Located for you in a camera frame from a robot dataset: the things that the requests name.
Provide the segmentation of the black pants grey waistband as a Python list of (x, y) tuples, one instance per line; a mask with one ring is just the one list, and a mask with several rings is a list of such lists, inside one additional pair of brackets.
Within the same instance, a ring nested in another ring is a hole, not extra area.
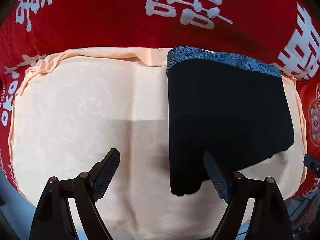
[(179, 46), (167, 55), (170, 189), (199, 191), (210, 178), (204, 154), (225, 177), (294, 143), (280, 71), (245, 55)]

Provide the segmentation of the peach cream cloth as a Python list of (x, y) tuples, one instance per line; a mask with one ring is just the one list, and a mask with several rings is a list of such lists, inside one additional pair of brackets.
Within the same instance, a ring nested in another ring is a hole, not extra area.
[(306, 178), (306, 122), (293, 78), (281, 74), (294, 143), (196, 193), (170, 189), (170, 48), (70, 49), (27, 69), (13, 103), (10, 154), (18, 191), (35, 206), (52, 176), (90, 171), (111, 148), (119, 166), (95, 206), (112, 239), (291, 239), (285, 200)]

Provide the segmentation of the red blanket white lettering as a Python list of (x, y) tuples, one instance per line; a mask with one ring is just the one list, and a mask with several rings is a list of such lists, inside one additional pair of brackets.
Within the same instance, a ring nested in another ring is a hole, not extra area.
[(180, 45), (245, 54), (298, 80), (319, 157), (319, 0), (1, 0), (1, 169), (12, 186), (12, 103), (25, 71), (86, 47)]

